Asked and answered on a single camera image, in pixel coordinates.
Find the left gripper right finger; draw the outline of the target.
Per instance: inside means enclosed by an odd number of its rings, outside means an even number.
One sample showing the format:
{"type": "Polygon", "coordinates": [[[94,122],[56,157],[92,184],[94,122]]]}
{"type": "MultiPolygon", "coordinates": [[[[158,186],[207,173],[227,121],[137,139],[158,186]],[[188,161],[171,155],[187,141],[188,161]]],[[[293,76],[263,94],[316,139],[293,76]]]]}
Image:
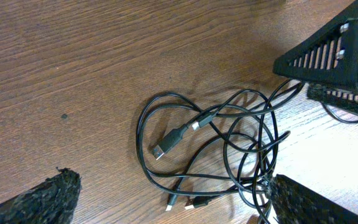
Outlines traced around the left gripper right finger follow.
{"type": "Polygon", "coordinates": [[[357,214],[285,175],[269,180],[267,196],[279,223],[358,224],[357,214]]]}

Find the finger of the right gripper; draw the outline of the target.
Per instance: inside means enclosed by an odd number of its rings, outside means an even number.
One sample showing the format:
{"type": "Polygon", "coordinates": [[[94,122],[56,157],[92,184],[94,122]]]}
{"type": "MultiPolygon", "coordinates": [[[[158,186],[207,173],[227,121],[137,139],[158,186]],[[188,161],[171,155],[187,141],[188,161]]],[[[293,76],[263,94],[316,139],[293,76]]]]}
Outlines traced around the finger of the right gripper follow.
{"type": "Polygon", "coordinates": [[[310,84],[307,91],[307,97],[311,100],[320,102],[330,116],[338,121],[341,119],[334,114],[328,106],[358,116],[358,95],[355,93],[347,93],[344,90],[334,90],[322,85],[310,84]]]}
{"type": "Polygon", "coordinates": [[[273,73],[358,92],[358,0],[277,58],[273,73]]]}

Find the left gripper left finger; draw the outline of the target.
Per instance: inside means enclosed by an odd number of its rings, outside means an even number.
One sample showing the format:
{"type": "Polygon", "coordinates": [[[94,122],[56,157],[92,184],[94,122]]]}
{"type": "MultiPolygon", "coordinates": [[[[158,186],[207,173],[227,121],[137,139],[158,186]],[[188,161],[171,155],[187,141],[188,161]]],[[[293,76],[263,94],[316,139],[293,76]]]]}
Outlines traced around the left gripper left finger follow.
{"type": "Polygon", "coordinates": [[[0,223],[71,223],[80,191],[80,174],[59,169],[59,174],[0,203],[0,223]]]}

